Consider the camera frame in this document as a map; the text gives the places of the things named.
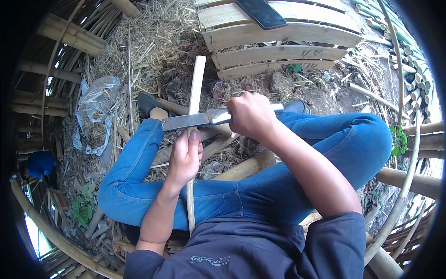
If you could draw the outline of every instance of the shoe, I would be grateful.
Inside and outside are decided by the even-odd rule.
[[[293,100],[286,102],[283,104],[283,111],[284,112],[297,112],[297,113],[305,113],[306,112],[306,105],[304,101],[302,100]]]
[[[138,95],[136,103],[138,103],[138,106],[144,112],[144,118],[149,117],[149,113],[153,108],[160,107],[158,100],[152,94],[146,92],[141,92]]]

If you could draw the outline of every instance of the fingernail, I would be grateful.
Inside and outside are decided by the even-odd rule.
[[[190,138],[198,139],[198,131],[192,130],[192,132],[190,133]]]

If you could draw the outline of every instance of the hand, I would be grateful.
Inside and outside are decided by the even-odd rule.
[[[258,142],[279,122],[268,98],[257,92],[245,91],[242,96],[230,99],[226,106],[232,115],[231,130]]]
[[[179,194],[184,185],[197,174],[202,157],[200,132],[193,130],[187,138],[187,130],[184,129],[173,144],[164,186],[169,187],[172,193]]]

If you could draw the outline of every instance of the leg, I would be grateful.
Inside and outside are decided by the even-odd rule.
[[[142,183],[150,170],[162,137],[159,120],[144,120],[102,180],[98,203],[104,213],[113,220],[134,226],[141,225],[163,183]],[[240,199],[235,192],[235,182],[197,180],[194,196],[197,223],[217,215],[237,215],[241,210]],[[180,193],[173,228],[188,229],[185,188]]]
[[[324,154],[355,190],[382,168],[392,149],[389,129],[372,114],[316,117],[285,112],[278,118]],[[282,162],[240,181],[237,191],[244,216],[298,224],[313,210],[298,181]]]

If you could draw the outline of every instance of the smartphone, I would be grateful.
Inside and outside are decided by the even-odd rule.
[[[235,0],[235,2],[264,30],[271,30],[288,24],[286,19],[265,0]]]

